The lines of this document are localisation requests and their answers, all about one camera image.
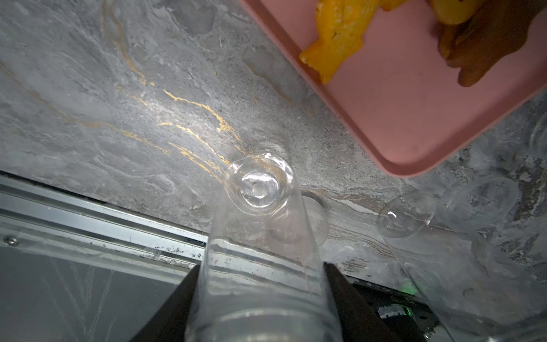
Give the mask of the clear jar lid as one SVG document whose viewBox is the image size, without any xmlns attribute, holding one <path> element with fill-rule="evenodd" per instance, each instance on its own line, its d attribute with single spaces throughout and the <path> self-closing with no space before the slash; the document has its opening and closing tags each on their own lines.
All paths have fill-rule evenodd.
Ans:
<svg viewBox="0 0 547 342">
<path fill-rule="evenodd" d="M 328 236 L 325 209 L 310 193 L 302 196 L 302 205 L 287 206 L 276 212 L 266 225 L 266 241 L 278 254 L 289 255 L 311 248 L 313 238 L 320 247 Z"/>
<path fill-rule="evenodd" d="M 504 222 L 520 197 L 517 182 L 486 172 L 452 183 L 437 205 L 440 219 L 457 232 L 477 232 Z"/>
</svg>

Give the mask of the clear jar dark cookies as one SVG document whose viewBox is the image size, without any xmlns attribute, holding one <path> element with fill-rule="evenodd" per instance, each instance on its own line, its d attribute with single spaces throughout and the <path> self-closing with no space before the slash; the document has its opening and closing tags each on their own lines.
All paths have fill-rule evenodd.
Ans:
<svg viewBox="0 0 547 342">
<path fill-rule="evenodd" d="M 250 155 L 224 177 L 187 322 L 187 341 L 341 341 L 336 305 L 311 239 L 309 250 L 278 254 L 266 225 L 302 205 L 285 159 Z"/>
</svg>

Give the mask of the clear jar yellow cookies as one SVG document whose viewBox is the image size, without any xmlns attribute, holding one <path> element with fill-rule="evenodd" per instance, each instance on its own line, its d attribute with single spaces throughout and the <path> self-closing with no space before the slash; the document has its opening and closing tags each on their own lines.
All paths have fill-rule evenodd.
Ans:
<svg viewBox="0 0 547 342">
<path fill-rule="evenodd" d="M 376 227 L 453 341 L 545 341 L 546 288 L 475 232 L 437 221 L 436 199 L 408 192 Z"/>
</svg>

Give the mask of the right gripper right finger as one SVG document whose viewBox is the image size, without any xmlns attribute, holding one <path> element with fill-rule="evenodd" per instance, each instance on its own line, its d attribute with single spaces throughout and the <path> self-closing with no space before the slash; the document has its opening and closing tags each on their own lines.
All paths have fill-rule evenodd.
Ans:
<svg viewBox="0 0 547 342">
<path fill-rule="evenodd" d="M 334 264 L 324 262 L 323 268 L 336 303 L 344 341 L 400 341 Z"/>
</svg>

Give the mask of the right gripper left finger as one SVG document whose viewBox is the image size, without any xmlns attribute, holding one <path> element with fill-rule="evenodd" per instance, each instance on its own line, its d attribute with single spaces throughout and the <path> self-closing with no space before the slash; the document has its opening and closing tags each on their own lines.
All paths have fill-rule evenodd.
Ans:
<svg viewBox="0 0 547 342">
<path fill-rule="evenodd" d="M 200 266 L 194 266 L 145 326 L 130 341 L 185 341 Z"/>
</svg>

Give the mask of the yellow fish cookie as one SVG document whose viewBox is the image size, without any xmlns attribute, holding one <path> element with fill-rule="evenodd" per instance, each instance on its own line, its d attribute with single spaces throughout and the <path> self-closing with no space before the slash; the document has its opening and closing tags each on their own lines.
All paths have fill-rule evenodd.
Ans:
<svg viewBox="0 0 547 342">
<path fill-rule="evenodd" d="M 318 39 L 300 53 L 301 62 L 315 70 L 327 84 L 340 65 L 363 45 L 380 1 L 323 0 L 316 4 Z"/>
</svg>

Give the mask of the brown star cookie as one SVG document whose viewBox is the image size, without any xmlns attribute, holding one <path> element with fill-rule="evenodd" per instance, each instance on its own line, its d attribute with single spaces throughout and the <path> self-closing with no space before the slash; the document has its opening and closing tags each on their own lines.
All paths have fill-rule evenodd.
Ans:
<svg viewBox="0 0 547 342">
<path fill-rule="evenodd" d="M 468 21 L 444 27 L 438 50 L 449 67 L 460 70 L 458 84 L 473 86 L 499 60 L 522 48 L 545 8 L 545 1 L 486 1 Z"/>
</svg>

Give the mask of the pink plastic tray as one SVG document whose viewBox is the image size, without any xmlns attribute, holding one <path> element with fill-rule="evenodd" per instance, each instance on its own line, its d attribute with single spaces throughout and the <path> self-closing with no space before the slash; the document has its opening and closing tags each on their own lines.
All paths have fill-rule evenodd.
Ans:
<svg viewBox="0 0 547 342">
<path fill-rule="evenodd" d="M 437 50 L 436 19 L 425 1 L 378 11 L 363 47 L 328 84 L 299 58 L 318 36 L 314 1 L 242 6 L 375 163 L 398 178 L 436 167 L 546 87 L 545 14 L 522 49 L 465 88 Z"/>
</svg>

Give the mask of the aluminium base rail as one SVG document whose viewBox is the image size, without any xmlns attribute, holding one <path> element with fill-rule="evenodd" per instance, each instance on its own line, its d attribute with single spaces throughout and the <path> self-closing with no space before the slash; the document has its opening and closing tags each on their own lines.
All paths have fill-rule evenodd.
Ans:
<svg viewBox="0 0 547 342">
<path fill-rule="evenodd" d="M 1 340 L 128 341 L 203 258 L 204 232 L 1 174 Z"/>
</svg>

